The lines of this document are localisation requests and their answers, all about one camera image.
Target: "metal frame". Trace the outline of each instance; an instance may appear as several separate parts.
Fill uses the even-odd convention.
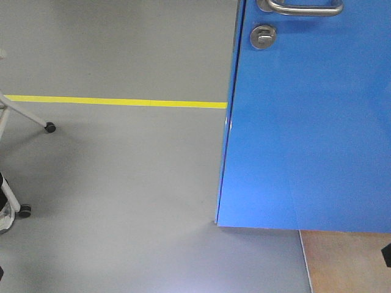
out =
[[[0,91],[0,110],[2,110],[1,115],[0,115],[0,140],[1,140],[2,134],[4,133],[5,126],[7,124],[8,118],[10,116],[11,110],[18,112],[19,114],[25,116],[26,118],[37,123],[38,125],[43,126],[47,132],[54,132],[56,130],[56,127],[53,123],[46,122],[44,119],[34,115],[33,113],[29,112],[26,109],[20,107],[19,105],[17,105],[17,103],[6,98],[1,91]],[[13,194],[10,186],[8,185],[8,182],[5,180],[5,178],[3,177],[3,175],[1,173],[0,173],[0,177],[2,179],[1,190],[3,191],[9,204],[11,205],[13,212],[14,213],[21,212],[21,205],[19,204],[18,200],[16,199],[15,194]]]

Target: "gray floor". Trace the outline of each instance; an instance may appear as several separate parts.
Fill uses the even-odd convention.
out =
[[[224,102],[235,0],[4,0],[16,95]]]
[[[0,2],[16,95],[226,101],[234,0]],[[225,111],[22,103],[0,170],[29,219],[1,292],[310,292],[298,233],[213,223]]]
[[[1,292],[309,292],[297,232],[213,223],[223,110],[24,103],[0,146],[34,207],[0,236]]]

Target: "door lock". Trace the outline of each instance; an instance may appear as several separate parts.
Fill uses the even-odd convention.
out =
[[[252,30],[250,35],[251,45],[256,49],[266,49],[273,45],[277,38],[277,31],[274,26],[268,24],[258,26]]]

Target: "black object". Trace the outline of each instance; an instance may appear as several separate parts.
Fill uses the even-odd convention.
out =
[[[387,267],[391,267],[391,243],[381,250]]]
[[[21,204],[18,216],[21,218],[28,218],[31,216],[31,205]]]
[[[47,122],[45,129],[48,133],[52,133],[56,131],[56,125],[54,125],[52,122]]]

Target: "blue door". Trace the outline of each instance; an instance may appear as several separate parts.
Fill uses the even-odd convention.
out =
[[[324,17],[259,2],[239,2],[217,224],[390,233],[391,3]],[[261,25],[266,49],[250,41]]]

